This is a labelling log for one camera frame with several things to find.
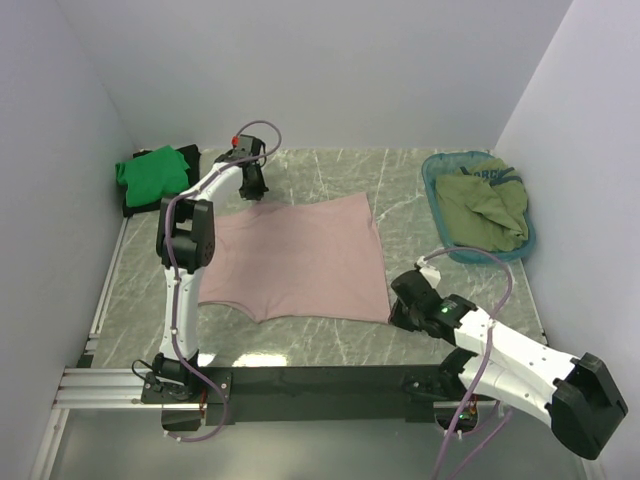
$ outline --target pink towel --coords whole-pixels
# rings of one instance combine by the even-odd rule
[[[215,230],[200,303],[229,305],[255,322],[289,315],[387,322],[382,247],[366,194],[258,203],[216,217]]]

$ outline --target wall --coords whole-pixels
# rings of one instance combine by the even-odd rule
[[[570,0],[59,3],[143,146],[493,147]]]
[[[0,2],[0,477],[27,478],[82,352],[133,146],[52,0]]]
[[[523,172],[539,244],[526,263],[552,345],[608,364],[630,415],[602,454],[640,459],[640,3],[575,0],[496,147]]]

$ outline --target blue plastic basket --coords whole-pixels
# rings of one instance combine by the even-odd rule
[[[429,205],[433,212],[433,219],[438,227],[438,233],[440,239],[445,248],[455,247],[456,244],[451,240],[449,231],[444,224],[442,218],[442,212],[438,205],[436,197],[436,177],[438,175],[444,175],[447,173],[454,173],[460,169],[460,167],[473,167],[482,162],[485,162],[491,158],[495,158],[485,152],[456,152],[456,153],[436,153],[427,158],[422,164],[422,178],[424,179],[424,186],[427,191],[427,198],[429,199]],[[533,228],[529,213],[524,213],[524,218],[529,227],[529,239],[522,244],[520,248],[512,250],[510,252],[491,252],[499,259],[510,262],[518,258],[526,257],[531,253],[533,247],[536,244],[536,231]],[[449,256],[460,263],[491,263],[491,259],[475,252],[451,252]]]

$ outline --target bright green towel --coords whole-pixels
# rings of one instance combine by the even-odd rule
[[[116,180],[127,186],[127,206],[140,207],[189,188],[188,168],[182,154],[166,146],[128,162],[117,163]]]
[[[518,173],[499,158],[438,176],[436,195],[457,245],[510,252],[529,238],[527,192]]]

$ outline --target olive green towel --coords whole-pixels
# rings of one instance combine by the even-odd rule
[[[189,188],[188,169],[182,154],[167,146],[117,163],[116,180],[127,186],[127,207],[139,207]]]
[[[499,158],[440,175],[436,195],[457,245],[509,252],[529,238],[527,192],[518,173]]]

